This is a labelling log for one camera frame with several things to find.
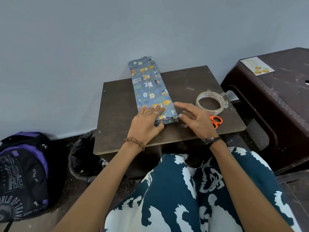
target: person's left hand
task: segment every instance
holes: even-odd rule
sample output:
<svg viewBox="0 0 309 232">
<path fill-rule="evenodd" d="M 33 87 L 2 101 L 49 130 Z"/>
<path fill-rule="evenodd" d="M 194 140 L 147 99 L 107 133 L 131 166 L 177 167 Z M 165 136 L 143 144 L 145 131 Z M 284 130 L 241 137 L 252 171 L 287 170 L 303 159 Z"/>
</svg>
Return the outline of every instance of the person's left hand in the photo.
<svg viewBox="0 0 309 232">
<path fill-rule="evenodd" d="M 143 145 L 146 145 L 164 129 L 163 121 L 161 121 L 157 127 L 155 127 L 154 123 L 158 116 L 155 112 L 161 115 L 165 107 L 157 105 L 155 108 L 151 106 L 146 112 L 145 110 L 146 107 L 141 108 L 138 114 L 133 118 L 127 136 L 128 138 L 134 138 L 140 141 Z"/>
</svg>

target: wooden bead bracelet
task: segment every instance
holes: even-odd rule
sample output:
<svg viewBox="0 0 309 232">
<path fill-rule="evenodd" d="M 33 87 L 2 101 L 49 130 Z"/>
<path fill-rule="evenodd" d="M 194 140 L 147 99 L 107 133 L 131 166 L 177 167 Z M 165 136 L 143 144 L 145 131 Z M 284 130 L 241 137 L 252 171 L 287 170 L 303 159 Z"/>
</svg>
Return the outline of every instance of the wooden bead bracelet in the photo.
<svg viewBox="0 0 309 232">
<path fill-rule="evenodd" d="M 125 141 L 133 141 L 133 142 L 135 142 L 136 144 L 138 144 L 142 148 L 141 151 L 145 150 L 145 146 L 140 141 L 138 141 L 138 140 L 136 140 L 134 138 L 126 138 L 126 139 L 123 140 L 123 142 L 125 142 Z"/>
</svg>

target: black and purple backpack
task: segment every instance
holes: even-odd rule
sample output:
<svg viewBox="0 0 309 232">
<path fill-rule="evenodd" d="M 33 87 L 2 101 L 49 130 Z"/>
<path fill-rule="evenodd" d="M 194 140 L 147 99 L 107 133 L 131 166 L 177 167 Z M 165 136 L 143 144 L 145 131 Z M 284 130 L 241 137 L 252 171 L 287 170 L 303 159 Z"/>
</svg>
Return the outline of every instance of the black and purple backpack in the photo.
<svg viewBox="0 0 309 232">
<path fill-rule="evenodd" d="M 0 222 L 22 220 L 48 207 L 50 140 L 40 132 L 19 132 L 0 146 Z"/>
</svg>

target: orange scissors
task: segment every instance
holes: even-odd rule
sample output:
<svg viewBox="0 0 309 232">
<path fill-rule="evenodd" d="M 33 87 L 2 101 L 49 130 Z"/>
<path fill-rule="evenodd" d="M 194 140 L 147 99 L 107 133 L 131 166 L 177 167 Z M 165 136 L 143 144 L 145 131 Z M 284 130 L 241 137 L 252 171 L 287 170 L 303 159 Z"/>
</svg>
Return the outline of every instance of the orange scissors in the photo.
<svg viewBox="0 0 309 232">
<path fill-rule="evenodd" d="M 223 120 L 218 117 L 218 116 L 209 116 L 209 118 L 211 119 L 212 124 L 214 125 L 214 128 L 217 129 L 218 125 L 222 124 Z"/>
</svg>

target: wristwatch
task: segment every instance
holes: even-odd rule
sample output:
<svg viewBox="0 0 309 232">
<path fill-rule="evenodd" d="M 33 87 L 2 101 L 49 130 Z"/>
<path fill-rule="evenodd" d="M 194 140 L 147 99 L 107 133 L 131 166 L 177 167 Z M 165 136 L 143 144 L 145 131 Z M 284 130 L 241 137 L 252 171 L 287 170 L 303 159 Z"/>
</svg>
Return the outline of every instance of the wristwatch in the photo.
<svg viewBox="0 0 309 232">
<path fill-rule="evenodd" d="M 222 139 L 221 137 L 217 137 L 217 138 L 204 138 L 202 140 L 202 144 L 207 145 L 207 147 L 210 147 L 211 144 L 213 144 L 214 142 L 218 141 Z"/>
</svg>

